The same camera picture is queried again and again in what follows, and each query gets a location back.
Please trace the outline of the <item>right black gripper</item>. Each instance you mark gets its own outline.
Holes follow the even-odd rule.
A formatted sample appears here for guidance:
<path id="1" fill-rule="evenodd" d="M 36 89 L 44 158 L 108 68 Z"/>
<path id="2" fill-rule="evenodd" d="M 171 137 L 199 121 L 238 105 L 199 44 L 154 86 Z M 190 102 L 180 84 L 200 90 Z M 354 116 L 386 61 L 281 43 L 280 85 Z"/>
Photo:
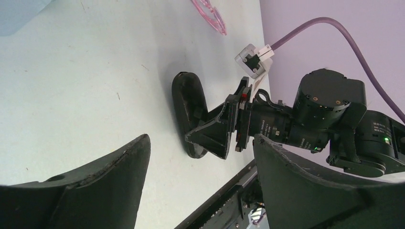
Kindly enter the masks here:
<path id="1" fill-rule="evenodd" d="M 187 142 L 204 148 L 220 159 L 227 159 L 234 131 L 234 109 L 240 103 L 236 123 L 236 151 L 246 149 L 250 137 L 262 134 L 268 139 L 313 153 L 322 151 L 327 143 L 354 139 L 354 130 L 364 116 L 366 90 L 364 85 L 315 87 L 300 86 L 292 107 L 273 103 L 269 93 L 259 89 L 253 102 L 247 101 L 251 89 L 244 76 L 233 94 L 186 134 Z"/>

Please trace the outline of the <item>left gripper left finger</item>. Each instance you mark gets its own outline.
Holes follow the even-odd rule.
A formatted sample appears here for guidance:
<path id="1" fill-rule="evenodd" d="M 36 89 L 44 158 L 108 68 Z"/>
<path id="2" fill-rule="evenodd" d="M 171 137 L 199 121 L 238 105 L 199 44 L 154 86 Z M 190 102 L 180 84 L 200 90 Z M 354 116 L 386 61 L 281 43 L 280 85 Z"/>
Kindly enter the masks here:
<path id="1" fill-rule="evenodd" d="M 1 228 L 134 228 L 150 152 L 150 138 L 143 134 L 46 181 L 1 186 Z"/>

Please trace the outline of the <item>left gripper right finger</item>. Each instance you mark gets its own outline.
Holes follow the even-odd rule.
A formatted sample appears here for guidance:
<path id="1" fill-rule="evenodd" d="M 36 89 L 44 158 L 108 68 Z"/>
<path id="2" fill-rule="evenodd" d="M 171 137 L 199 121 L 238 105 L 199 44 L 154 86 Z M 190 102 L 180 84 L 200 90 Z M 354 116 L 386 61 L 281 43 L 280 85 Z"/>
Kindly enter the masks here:
<path id="1" fill-rule="evenodd" d="M 404 183 L 323 167 L 260 134 L 254 137 L 253 149 L 270 228 L 404 228 Z"/>

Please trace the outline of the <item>black glasses case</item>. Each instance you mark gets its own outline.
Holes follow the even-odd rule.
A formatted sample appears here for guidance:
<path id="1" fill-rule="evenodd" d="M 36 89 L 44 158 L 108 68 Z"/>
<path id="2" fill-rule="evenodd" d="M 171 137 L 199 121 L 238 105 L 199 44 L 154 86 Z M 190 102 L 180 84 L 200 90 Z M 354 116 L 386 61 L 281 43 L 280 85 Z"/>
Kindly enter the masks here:
<path id="1" fill-rule="evenodd" d="M 200 122 L 206 122 L 208 114 L 199 77 L 191 72 L 179 72 L 172 81 L 171 94 L 182 146 L 189 157 L 202 158 L 207 151 L 185 139 L 186 134 L 198 127 Z"/>

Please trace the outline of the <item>light blue cleaning cloth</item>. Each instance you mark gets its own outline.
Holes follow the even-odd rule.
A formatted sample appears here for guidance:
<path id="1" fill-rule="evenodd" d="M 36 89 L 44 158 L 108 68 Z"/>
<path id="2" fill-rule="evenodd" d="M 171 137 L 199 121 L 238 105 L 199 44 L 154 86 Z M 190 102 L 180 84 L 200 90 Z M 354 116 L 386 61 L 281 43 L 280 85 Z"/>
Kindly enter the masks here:
<path id="1" fill-rule="evenodd" d="M 52 0 L 1 0 L 0 35 L 14 34 L 51 2 Z"/>

